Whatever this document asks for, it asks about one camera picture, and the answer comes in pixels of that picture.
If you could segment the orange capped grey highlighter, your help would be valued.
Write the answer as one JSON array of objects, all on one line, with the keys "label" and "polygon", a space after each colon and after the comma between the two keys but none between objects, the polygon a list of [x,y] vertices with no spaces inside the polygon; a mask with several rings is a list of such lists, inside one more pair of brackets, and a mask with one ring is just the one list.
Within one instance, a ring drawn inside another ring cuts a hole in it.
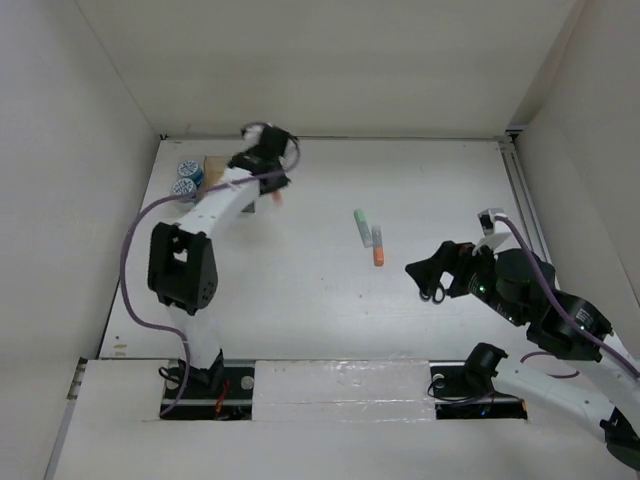
[{"label": "orange capped grey highlighter", "polygon": [[381,227],[379,225],[373,225],[371,227],[371,235],[374,265],[376,267],[382,267],[385,262],[385,257]]}]

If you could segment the green capped highlighter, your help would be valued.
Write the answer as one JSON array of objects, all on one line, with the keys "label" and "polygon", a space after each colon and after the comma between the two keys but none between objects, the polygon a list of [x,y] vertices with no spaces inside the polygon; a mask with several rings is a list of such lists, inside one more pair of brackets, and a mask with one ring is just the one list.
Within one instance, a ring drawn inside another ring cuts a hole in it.
[{"label": "green capped highlighter", "polygon": [[370,248],[373,245],[373,238],[366,216],[361,209],[355,209],[353,214],[363,246]]}]

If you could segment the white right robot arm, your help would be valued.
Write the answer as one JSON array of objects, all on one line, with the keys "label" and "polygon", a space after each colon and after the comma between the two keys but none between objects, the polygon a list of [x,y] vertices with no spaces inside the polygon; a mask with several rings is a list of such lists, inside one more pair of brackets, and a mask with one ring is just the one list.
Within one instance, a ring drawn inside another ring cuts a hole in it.
[{"label": "white right robot arm", "polygon": [[593,304],[555,288],[551,264],[526,248],[497,253],[488,245],[445,241],[405,271],[423,300],[475,297],[595,388],[574,387],[479,343],[455,376],[459,392],[447,403],[473,404],[499,393],[543,405],[580,425],[623,465],[639,468],[639,365]]}]

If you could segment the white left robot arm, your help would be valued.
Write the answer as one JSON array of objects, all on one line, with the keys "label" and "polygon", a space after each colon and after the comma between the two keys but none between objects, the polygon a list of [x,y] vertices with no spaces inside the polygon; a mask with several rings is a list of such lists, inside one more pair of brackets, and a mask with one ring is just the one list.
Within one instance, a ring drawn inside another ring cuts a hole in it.
[{"label": "white left robot arm", "polygon": [[300,159],[297,137],[271,124],[243,131],[244,150],[233,155],[211,190],[173,224],[159,223],[151,234],[147,284],[167,308],[171,326],[186,337],[189,352],[180,361],[180,379],[201,396],[223,384],[224,357],[207,312],[218,288],[214,243],[259,197],[286,187],[283,162]]}]

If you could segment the smoky grey plastic container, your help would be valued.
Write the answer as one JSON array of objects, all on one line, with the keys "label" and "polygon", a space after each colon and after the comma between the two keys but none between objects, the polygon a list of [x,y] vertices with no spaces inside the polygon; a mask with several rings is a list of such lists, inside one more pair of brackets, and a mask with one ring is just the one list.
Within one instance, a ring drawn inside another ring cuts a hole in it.
[{"label": "smoky grey plastic container", "polygon": [[251,202],[246,207],[243,208],[242,213],[247,215],[252,215],[256,212],[256,203]]}]

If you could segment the amber plastic container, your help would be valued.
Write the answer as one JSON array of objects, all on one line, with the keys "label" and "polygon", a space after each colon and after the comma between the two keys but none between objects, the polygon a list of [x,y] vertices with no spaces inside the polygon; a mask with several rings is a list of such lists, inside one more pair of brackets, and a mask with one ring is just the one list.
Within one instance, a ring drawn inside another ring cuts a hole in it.
[{"label": "amber plastic container", "polygon": [[205,156],[203,161],[203,183],[204,189],[209,189],[221,182],[227,168],[230,156]]}]

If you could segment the clear plastic container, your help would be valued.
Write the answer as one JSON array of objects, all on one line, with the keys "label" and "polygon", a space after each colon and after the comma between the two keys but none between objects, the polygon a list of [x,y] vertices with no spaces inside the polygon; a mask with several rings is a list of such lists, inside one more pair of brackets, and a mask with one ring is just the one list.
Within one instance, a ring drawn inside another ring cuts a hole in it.
[{"label": "clear plastic container", "polygon": [[204,182],[204,159],[202,155],[183,156],[176,166],[176,179],[171,194],[183,204],[195,203]]}]

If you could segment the black handled scissors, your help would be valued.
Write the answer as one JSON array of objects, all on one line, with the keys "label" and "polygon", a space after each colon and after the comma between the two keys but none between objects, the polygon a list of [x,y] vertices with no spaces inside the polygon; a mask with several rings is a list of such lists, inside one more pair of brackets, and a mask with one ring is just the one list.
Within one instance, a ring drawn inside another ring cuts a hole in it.
[{"label": "black handled scissors", "polygon": [[442,283],[439,283],[433,290],[428,292],[419,291],[419,297],[423,302],[431,302],[435,305],[442,304],[447,296],[447,291]]}]

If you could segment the aluminium rail right edge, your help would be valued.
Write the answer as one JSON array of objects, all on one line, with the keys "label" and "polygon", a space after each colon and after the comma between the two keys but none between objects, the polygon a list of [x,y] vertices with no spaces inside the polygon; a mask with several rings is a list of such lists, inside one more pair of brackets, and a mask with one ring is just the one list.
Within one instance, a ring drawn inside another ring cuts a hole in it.
[{"label": "aluminium rail right edge", "polygon": [[516,148],[515,140],[520,133],[521,130],[506,130],[505,133],[497,139],[497,142],[515,197],[518,215],[522,224],[522,235],[526,238],[531,249],[543,261],[551,263],[550,253]]}]

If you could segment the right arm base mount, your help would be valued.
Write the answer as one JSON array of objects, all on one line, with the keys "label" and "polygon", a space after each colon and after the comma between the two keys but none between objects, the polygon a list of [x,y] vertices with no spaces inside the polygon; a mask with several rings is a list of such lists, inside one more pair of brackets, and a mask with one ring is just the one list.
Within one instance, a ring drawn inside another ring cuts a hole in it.
[{"label": "right arm base mount", "polygon": [[521,399],[498,392],[493,385],[499,362],[507,354],[479,343],[464,361],[431,361],[427,395],[434,400],[437,420],[527,420]]}]

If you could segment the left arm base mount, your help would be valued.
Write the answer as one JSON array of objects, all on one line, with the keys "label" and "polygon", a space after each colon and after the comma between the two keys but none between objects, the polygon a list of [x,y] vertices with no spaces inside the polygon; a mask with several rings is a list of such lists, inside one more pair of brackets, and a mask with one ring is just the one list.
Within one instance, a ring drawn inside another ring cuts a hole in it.
[{"label": "left arm base mount", "polygon": [[214,391],[190,380],[186,390],[162,420],[245,421],[252,419],[255,385],[254,363],[231,363],[224,367],[222,384]]}]

